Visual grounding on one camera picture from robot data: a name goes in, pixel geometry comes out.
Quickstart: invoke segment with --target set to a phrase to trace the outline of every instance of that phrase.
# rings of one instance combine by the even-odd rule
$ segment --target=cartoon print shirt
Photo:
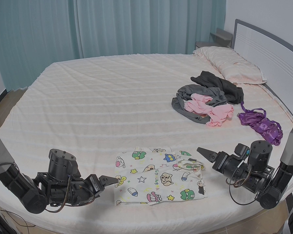
[[[115,162],[115,205],[187,201],[207,197],[201,170],[190,153],[170,148],[119,153]]]

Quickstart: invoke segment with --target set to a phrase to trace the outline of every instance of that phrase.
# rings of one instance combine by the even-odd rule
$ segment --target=floor
[[[23,96],[24,90],[16,90],[10,91],[4,99],[0,102],[0,127],[4,123],[7,118],[9,112],[12,107],[19,101],[19,99]],[[270,210],[262,210],[259,213],[251,216],[247,219],[239,221],[235,224],[228,225],[224,228],[207,232],[205,234],[273,234],[276,233],[279,228],[282,226],[284,221],[288,217],[288,209],[286,202],[283,201],[278,204],[275,208]],[[18,217],[14,217],[14,219],[21,225],[26,225],[24,221],[19,219]],[[17,226],[20,232],[26,234],[27,227]],[[50,234],[55,232],[49,232],[47,230],[33,227],[29,228],[30,234]]]

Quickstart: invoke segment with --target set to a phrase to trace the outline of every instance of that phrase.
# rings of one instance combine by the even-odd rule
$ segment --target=bed
[[[250,25],[245,27],[248,41],[244,42],[251,42],[254,39],[249,31],[254,29]],[[246,47],[250,49],[248,44],[238,41],[238,37],[244,39],[243,29],[239,29],[236,22],[234,41],[240,54]],[[251,59],[254,56],[259,54],[248,55]],[[274,77],[264,69],[263,62],[254,64],[273,84]],[[0,138],[21,171],[30,177],[47,171],[48,153],[52,148],[74,154],[83,178],[91,173],[114,176],[116,154],[136,146],[184,150],[206,165],[203,178],[207,198],[153,206],[114,206],[114,188],[109,186],[90,205],[67,207],[57,214],[35,215],[28,213],[0,182],[0,206],[42,228],[71,234],[198,234],[259,212],[262,208],[258,202],[247,206],[235,204],[223,175],[212,170],[212,164],[195,150],[201,146],[232,154],[237,143],[250,145],[262,137],[250,127],[242,126],[236,116],[221,127],[207,127],[188,120],[171,107],[177,89],[192,84],[190,77],[198,76],[202,70],[222,78],[211,64],[195,55],[137,54],[54,63],[13,107],[0,128]],[[246,108],[262,107],[270,119],[282,126],[284,137],[280,146],[273,147],[269,161],[270,166],[277,167],[293,127],[293,106],[286,104],[285,107],[281,103],[283,95],[278,98],[278,94],[262,85],[239,86],[244,90]],[[234,105],[234,115],[239,112],[242,112],[241,106]],[[282,199],[292,191],[293,178]],[[254,199],[254,194],[243,188],[232,192],[241,203]]]

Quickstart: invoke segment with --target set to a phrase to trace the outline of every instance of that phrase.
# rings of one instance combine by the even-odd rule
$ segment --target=white patterned fabric
[[[223,77],[232,83],[263,84],[260,69],[243,59],[233,49],[225,47],[201,47],[194,54],[204,56]]]
[[[214,171],[196,148],[233,154],[238,143],[250,145],[262,137],[249,126],[242,126],[235,116],[221,127],[211,128],[172,109],[177,90],[192,84],[190,77],[203,70],[223,78],[211,64],[194,55],[127,55],[54,63],[12,108],[0,128],[0,137],[21,172],[31,178],[47,171],[52,148],[74,154],[83,178],[92,173],[113,177],[117,154],[136,146],[169,146],[175,153],[183,150],[204,162],[207,198],[115,206],[115,187],[111,185],[90,205],[35,215],[0,182],[0,206],[30,223],[67,234],[198,234],[259,212],[262,208],[258,202],[240,206],[231,200],[225,177]],[[282,126],[284,137],[280,146],[273,147],[269,161],[270,166],[277,167],[293,123],[260,86],[239,86],[246,108],[262,107]],[[240,105],[233,107],[234,115],[243,112]],[[292,191],[293,178],[283,199]],[[254,199],[254,194],[244,188],[231,192],[241,203]]]
[[[136,147],[116,157],[115,205],[148,204],[207,197],[201,168],[191,154],[170,148]]]

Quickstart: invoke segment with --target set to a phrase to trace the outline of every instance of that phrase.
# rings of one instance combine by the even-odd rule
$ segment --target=white headboard
[[[236,19],[232,48],[261,69],[267,78],[266,86],[293,115],[293,45]]]

